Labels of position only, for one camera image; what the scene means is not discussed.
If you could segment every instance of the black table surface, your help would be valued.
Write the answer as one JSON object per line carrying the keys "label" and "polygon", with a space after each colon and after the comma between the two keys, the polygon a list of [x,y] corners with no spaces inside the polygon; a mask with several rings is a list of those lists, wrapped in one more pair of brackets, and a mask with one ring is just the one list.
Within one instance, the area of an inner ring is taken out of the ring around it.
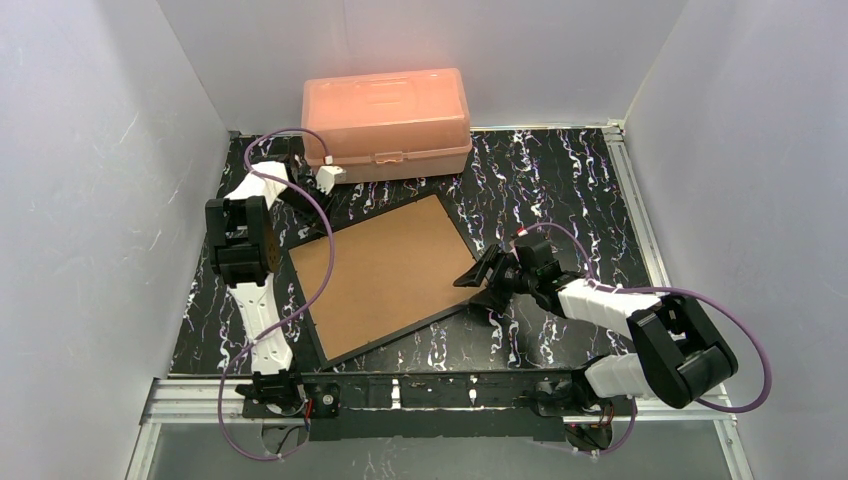
{"label": "black table surface", "polygon": [[[218,196],[246,175],[244,149],[252,138],[234,139]],[[630,225],[600,129],[480,131],[459,175],[344,185],[334,189],[333,225],[348,224],[411,198],[439,191],[448,213],[475,255],[505,245],[522,226],[556,222],[577,235],[591,255],[591,268],[605,283],[645,286],[648,274]],[[299,138],[276,138],[253,152],[254,162],[293,156]],[[291,207],[276,202],[274,230],[283,246],[283,268],[274,291],[280,316],[301,305],[302,292],[285,253],[309,236]],[[566,270],[580,270],[571,242],[552,232],[555,255]],[[235,302],[213,274],[204,245],[171,361],[172,375],[220,374],[245,344]],[[298,369],[321,369],[314,340],[301,317],[284,328]],[[588,322],[549,314],[529,296],[517,296],[504,315],[468,309],[332,367],[335,371],[412,372],[571,368],[606,353],[626,353],[626,339]],[[249,358],[236,374],[249,374]]]}

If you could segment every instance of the white panel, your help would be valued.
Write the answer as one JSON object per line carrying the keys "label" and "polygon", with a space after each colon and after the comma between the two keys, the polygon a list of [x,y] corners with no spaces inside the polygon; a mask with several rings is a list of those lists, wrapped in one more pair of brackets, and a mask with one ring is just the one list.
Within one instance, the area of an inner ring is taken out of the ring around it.
{"label": "white panel", "polygon": [[159,0],[230,130],[299,125],[303,82],[458,67],[472,125],[622,118],[685,0]]}
{"label": "white panel", "polygon": [[0,478],[123,478],[227,133],[154,0],[0,7]]}
{"label": "white panel", "polygon": [[[674,283],[726,303],[771,355],[771,397],[739,416],[757,478],[848,471],[846,18],[846,2],[692,0],[627,123]],[[760,364],[716,322],[742,405]]]}
{"label": "white panel", "polygon": [[[274,274],[269,273],[265,285],[252,282],[227,288],[236,299],[247,338],[254,341],[260,333],[280,321],[280,311],[274,298]],[[250,369],[263,375],[274,375],[280,370],[288,370],[292,362],[292,351],[283,329],[277,328],[259,340],[250,351]]]}

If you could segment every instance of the box latch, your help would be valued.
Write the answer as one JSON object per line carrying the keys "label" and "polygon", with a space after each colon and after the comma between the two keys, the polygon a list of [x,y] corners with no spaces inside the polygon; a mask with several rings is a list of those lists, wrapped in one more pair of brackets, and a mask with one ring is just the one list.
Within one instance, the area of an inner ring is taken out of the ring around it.
{"label": "box latch", "polygon": [[374,163],[377,165],[392,165],[403,163],[406,161],[406,154],[403,152],[386,152],[374,154]]}

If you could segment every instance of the brown cardboard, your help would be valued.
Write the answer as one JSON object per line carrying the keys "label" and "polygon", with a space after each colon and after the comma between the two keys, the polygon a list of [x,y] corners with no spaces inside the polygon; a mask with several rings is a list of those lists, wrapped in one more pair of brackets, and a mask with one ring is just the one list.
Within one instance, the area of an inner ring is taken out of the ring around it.
{"label": "brown cardboard", "polygon": [[[310,308],[327,359],[408,328],[477,292],[452,286],[475,260],[435,195],[340,230],[335,243],[333,276]],[[306,298],[324,278],[328,251],[326,237],[290,251]]]}

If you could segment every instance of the orange plastic box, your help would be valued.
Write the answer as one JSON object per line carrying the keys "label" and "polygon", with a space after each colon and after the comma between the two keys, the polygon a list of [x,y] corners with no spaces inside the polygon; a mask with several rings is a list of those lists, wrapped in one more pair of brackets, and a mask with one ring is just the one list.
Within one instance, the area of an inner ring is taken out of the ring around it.
{"label": "orange plastic box", "polygon": [[[342,183],[459,173],[471,151],[471,119],[455,68],[309,80],[302,125],[318,132],[345,169]],[[324,165],[304,136],[306,161]]]}

